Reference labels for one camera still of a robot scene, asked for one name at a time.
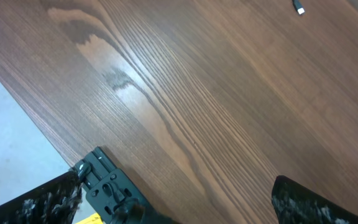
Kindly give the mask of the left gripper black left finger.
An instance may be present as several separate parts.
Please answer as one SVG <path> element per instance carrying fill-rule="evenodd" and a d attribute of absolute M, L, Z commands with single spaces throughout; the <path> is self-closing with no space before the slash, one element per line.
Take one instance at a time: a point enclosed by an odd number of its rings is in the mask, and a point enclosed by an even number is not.
<path fill-rule="evenodd" d="M 0 205 L 0 223 L 72 223 L 81 202 L 78 174 L 68 171 Z"/>

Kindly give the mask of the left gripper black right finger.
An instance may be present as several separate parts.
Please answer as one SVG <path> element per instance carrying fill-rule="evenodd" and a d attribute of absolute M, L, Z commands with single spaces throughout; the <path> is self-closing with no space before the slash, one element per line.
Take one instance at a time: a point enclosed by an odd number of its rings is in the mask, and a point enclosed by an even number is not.
<path fill-rule="evenodd" d="M 279 175 L 275 179 L 272 205 L 280 224 L 358 223 L 357 215 L 284 175 Z"/>

